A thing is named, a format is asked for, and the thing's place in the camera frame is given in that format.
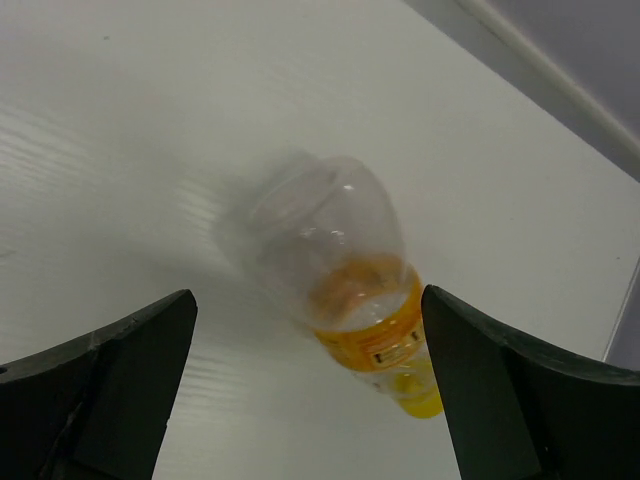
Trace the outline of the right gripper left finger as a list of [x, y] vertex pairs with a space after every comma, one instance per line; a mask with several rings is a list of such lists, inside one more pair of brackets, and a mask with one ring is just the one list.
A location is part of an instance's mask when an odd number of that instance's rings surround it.
[[179, 290], [2, 365], [2, 478], [151, 478], [197, 313]]

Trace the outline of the small yellow cap bottle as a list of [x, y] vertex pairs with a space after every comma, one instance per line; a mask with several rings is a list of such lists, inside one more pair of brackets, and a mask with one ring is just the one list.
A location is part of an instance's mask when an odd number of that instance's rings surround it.
[[213, 228], [233, 267], [405, 413], [443, 410], [423, 282], [389, 194], [361, 161], [298, 155], [242, 184]]

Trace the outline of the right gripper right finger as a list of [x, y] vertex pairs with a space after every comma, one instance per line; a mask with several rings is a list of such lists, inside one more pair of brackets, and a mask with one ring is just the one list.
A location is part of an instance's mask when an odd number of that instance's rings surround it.
[[552, 345], [434, 285], [421, 308], [462, 478], [638, 478], [638, 372]]

